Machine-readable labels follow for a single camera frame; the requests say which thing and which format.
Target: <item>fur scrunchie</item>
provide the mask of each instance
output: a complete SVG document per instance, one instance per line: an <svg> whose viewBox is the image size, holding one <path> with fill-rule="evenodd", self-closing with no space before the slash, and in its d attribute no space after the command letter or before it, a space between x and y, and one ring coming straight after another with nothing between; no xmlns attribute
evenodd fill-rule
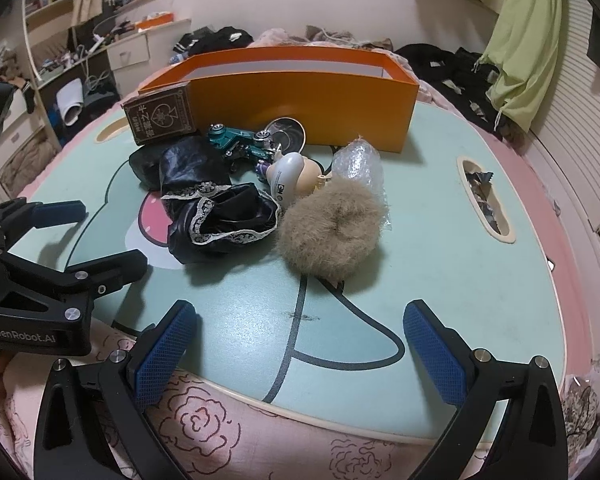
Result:
<svg viewBox="0 0 600 480"><path fill-rule="evenodd" d="M366 186L334 178L285 212L278 252L303 274L340 282L375 249L384 213Z"/></svg>

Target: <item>silver screw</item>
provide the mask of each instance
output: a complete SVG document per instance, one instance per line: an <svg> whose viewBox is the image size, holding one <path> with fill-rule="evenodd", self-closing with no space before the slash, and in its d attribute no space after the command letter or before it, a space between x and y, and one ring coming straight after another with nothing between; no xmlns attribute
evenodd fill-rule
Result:
<svg viewBox="0 0 600 480"><path fill-rule="evenodd" d="M124 361L126 358L126 352L124 350L114 350L109 354L109 361L112 363L119 363Z"/></svg>
<svg viewBox="0 0 600 480"><path fill-rule="evenodd" d="M64 317L68 320L68 321L75 321L76 319L80 319L80 311L75 308L74 306L72 306L71 308L68 308L67 310L64 311Z"/></svg>
<svg viewBox="0 0 600 480"><path fill-rule="evenodd" d="M64 368L66 367L67 364L67 360L62 358L62 359L56 359L54 361L54 364L52 366L52 368L56 371L59 372L60 370L64 370Z"/></svg>
<svg viewBox="0 0 600 480"><path fill-rule="evenodd" d="M537 355L534 362L539 368L547 368L549 365L549 361L546 360L546 357L542 357L541 355Z"/></svg>
<svg viewBox="0 0 600 480"><path fill-rule="evenodd" d="M488 350L485 350L484 348L478 348L477 350L474 350L474 356L481 363L491 361L491 354Z"/></svg>

